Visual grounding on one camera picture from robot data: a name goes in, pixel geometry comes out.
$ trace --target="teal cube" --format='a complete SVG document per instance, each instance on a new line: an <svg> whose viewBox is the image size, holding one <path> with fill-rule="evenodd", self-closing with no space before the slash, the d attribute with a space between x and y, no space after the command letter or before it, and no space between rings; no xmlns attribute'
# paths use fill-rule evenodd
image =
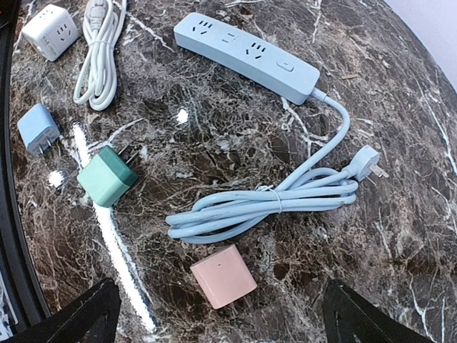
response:
<svg viewBox="0 0 457 343"><path fill-rule="evenodd" d="M97 205L111 207L133 186L138 175L112 148L105 146L77 179Z"/></svg>

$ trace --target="power cord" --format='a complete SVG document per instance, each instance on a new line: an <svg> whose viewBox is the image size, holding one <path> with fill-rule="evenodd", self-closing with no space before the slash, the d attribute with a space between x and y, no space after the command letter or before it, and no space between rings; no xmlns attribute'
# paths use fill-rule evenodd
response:
<svg viewBox="0 0 457 343"><path fill-rule="evenodd" d="M95 111L105 110L117 89L114 46L121 35L127 13L127 0L122 1L121 14L114 12L112 0L90 0L84 13L83 32L89 52L81 68L74 90L78 105L89 101ZM81 95L84 82L87 89Z"/></svg>
<svg viewBox="0 0 457 343"><path fill-rule="evenodd" d="M262 187L256 191L212 194L198 200L191 211L168 216L166 222L171 225L169 236L193 244L220 242L242 234L270 214L328 211L352 204L356 200L358 183L351 178L362 181L371 172L387 177L385 171L377 166L378 152L369 146L359 150L341 171L311 169L343 140L351 123L348 112L337 101L318 89L313 90L312 96L333 107L343 119L332 140L275 189ZM227 230L210 234L222 229Z"/></svg>

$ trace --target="blue charger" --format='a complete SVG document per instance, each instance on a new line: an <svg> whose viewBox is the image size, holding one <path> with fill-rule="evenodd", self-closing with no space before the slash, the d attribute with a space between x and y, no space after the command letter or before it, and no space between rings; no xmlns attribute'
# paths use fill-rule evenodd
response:
<svg viewBox="0 0 457 343"><path fill-rule="evenodd" d="M27 151L40 155L60 136L56 122L43 104L33 106L17 123Z"/></svg>

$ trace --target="pink cube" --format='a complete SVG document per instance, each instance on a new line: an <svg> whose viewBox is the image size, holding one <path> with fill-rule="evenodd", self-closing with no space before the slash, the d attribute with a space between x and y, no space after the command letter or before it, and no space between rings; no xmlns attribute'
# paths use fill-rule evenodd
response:
<svg viewBox="0 0 457 343"><path fill-rule="evenodd" d="M220 309L257 288L235 245L195 263L191 271L214 309Z"/></svg>

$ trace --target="power strip button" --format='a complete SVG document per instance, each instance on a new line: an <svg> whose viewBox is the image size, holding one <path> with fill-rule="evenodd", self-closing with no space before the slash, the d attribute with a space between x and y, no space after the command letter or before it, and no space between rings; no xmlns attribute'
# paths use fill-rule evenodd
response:
<svg viewBox="0 0 457 343"><path fill-rule="evenodd" d="M277 61L276 64L285 71L293 71L293 65L284 61Z"/></svg>

